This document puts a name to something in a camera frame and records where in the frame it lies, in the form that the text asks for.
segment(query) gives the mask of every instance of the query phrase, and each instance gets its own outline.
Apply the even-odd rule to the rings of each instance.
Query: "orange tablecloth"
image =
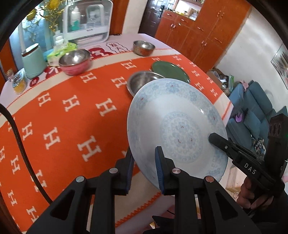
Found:
[[[134,72],[149,70],[158,60],[182,67],[191,85],[216,105],[222,119],[226,118],[231,109],[229,100],[204,72],[173,49],[155,50],[146,58],[132,52],[94,56],[89,71],[70,77],[58,70],[9,105],[32,167],[52,199],[77,176],[98,176],[125,155],[126,121],[132,101],[126,81]],[[13,131],[2,115],[0,136],[0,190],[20,230],[26,231],[48,204],[32,181]],[[139,205],[125,211],[116,202],[116,225],[160,196],[156,189],[150,193],[148,200],[139,196]]]

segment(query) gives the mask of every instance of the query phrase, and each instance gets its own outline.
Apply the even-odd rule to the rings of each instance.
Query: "blue sofa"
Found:
[[[238,84],[230,94],[229,99],[234,105],[234,108],[226,127],[227,135],[234,143],[237,143],[253,152],[255,152],[255,150],[254,146],[252,145],[251,133],[249,129],[244,125],[243,121],[240,123],[235,121],[234,116],[238,113],[238,111],[245,111],[247,109],[251,110],[260,120],[261,124],[259,137],[264,139],[265,147],[268,143],[270,119],[280,113],[288,116],[286,106],[276,113],[269,98],[258,82],[251,81],[246,92],[244,92],[243,85]]]

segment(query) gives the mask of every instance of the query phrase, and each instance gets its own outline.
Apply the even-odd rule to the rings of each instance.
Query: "green plate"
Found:
[[[152,70],[165,78],[172,78],[190,83],[187,73],[173,63],[157,61],[152,64]]]

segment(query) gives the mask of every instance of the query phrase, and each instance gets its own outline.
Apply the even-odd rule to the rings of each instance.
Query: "table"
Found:
[[[151,56],[140,57],[131,52],[135,40],[151,42],[156,49]],[[110,36],[107,42],[84,48],[93,57],[89,71],[71,77],[59,67],[47,67],[21,95],[13,92],[9,81],[0,95],[0,103],[15,118],[32,167],[52,200],[77,176],[98,176],[125,155],[132,101],[126,81],[134,72],[148,70],[154,61],[182,67],[191,85],[209,98],[227,124],[233,109],[229,99],[195,64],[164,43],[133,34]],[[26,231],[48,204],[32,181],[3,115],[0,136],[0,190],[20,230]],[[135,166],[128,196],[115,198],[116,233],[134,233],[173,203],[173,197],[161,196]]]

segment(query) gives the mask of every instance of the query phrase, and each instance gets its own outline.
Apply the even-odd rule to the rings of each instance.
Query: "human hand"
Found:
[[[261,197],[259,197],[255,202],[253,202],[253,204],[250,203],[250,201],[248,199],[253,199],[254,198],[254,193],[250,191],[252,186],[251,180],[246,177],[244,180],[244,183],[242,184],[241,188],[240,188],[240,193],[238,195],[238,199],[237,199],[237,204],[239,204],[241,207],[249,209],[251,208],[256,209],[258,206],[260,206],[266,199],[267,199],[267,195],[262,195]],[[267,202],[265,202],[265,204],[262,205],[262,208],[265,209],[267,208],[273,201],[273,196],[270,197]]]

